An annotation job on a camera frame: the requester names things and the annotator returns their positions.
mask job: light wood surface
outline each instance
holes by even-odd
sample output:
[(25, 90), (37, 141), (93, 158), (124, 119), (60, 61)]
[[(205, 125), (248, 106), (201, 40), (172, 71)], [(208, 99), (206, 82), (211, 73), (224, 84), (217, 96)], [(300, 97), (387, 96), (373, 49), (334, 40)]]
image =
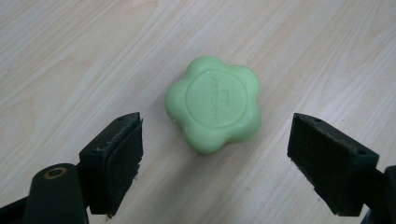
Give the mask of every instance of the light wood surface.
[[(196, 57), (254, 70), (260, 132), (201, 156), (164, 95)], [(360, 223), (337, 217), (287, 157), (294, 112), (396, 164), (396, 2), (0, 2), (0, 206), (139, 111), (144, 150), (115, 217), (91, 223)]]

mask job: black plastic mount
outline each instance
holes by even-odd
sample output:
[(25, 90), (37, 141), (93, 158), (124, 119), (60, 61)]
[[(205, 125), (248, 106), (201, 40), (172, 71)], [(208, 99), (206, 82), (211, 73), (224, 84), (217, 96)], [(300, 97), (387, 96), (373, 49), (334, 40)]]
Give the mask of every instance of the black plastic mount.
[(321, 119), (294, 114), (288, 156), (338, 216), (357, 217), (364, 203), (373, 223), (396, 223), (396, 166)]
[(29, 196), (0, 208), (0, 223), (88, 223), (93, 214), (114, 216), (143, 156), (139, 113), (113, 120), (84, 149), (80, 163), (61, 163), (35, 175)]

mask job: table surface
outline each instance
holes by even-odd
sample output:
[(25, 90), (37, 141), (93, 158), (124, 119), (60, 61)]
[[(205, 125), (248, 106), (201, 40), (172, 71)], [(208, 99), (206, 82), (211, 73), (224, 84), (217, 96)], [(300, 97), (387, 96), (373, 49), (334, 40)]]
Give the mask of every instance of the table surface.
[[(164, 96), (196, 57), (254, 70), (263, 124), (199, 155)], [(396, 164), (391, 0), (0, 2), (0, 206), (139, 111), (144, 157), (115, 217), (91, 223), (360, 223), (334, 216), (287, 157), (292, 115), (324, 119)]]

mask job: green soap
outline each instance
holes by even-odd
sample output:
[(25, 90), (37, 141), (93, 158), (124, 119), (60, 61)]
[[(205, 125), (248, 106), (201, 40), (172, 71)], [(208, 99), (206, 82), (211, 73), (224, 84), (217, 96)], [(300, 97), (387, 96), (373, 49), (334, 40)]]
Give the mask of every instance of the green soap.
[(257, 105), (260, 81), (245, 66), (200, 57), (166, 93), (166, 112), (179, 124), (189, 145), (211, 153), (228, 142), (242, 142), (261, 127)]

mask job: flower-shaped soap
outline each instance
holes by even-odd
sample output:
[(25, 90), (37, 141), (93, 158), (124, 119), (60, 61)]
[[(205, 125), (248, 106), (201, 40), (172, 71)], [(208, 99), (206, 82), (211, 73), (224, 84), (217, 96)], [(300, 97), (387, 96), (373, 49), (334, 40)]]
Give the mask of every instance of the flower-shaped soap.
[(182, 127), (192, 148), (211, 153), (227, 142), (245, 141), (260, 129), (259, 90), (260, 81), (245, 66), (200, 57), (166, 94), (166, 112)]

